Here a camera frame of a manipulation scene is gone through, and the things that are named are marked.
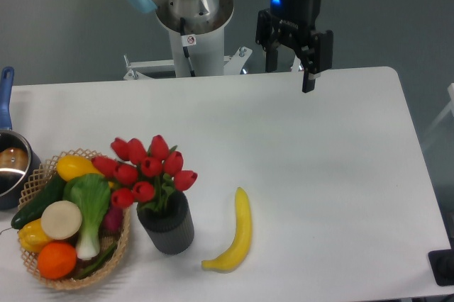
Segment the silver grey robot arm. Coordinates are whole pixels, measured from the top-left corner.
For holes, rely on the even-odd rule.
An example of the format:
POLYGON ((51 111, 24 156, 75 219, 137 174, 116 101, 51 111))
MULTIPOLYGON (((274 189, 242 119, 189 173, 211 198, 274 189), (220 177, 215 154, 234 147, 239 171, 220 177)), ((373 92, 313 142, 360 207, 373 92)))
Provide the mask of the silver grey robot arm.
MULTIPOLYGON (((233 15, 233 0, 127 0, 141 13, 155 13, 167 29, 178 77, 238 74, 247 55, 224 55, 224 29, 233 15)), ((333 61, 333 33, 316 29, 321 0, 270 0, 258 13, 255 41, 265 52, 265 69, 277 69, 278 49, 295 54, 294 71, 303 74, 302 90, 333 61)))

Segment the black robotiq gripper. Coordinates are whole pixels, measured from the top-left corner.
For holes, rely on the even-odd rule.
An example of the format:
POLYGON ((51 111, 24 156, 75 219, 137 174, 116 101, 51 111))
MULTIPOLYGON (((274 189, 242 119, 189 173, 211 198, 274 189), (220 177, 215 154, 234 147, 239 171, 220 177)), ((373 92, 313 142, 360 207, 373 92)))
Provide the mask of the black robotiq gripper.
POLYGON ((258 12, 255 41, 265 51, 265 71, 277 70, 277 48, 288 47, 303 66, 303 93, 315 88, 313 72, 332 67, 333 31, 316 29, 320 8, 321 0, 270 0, 270 7, 258 12))

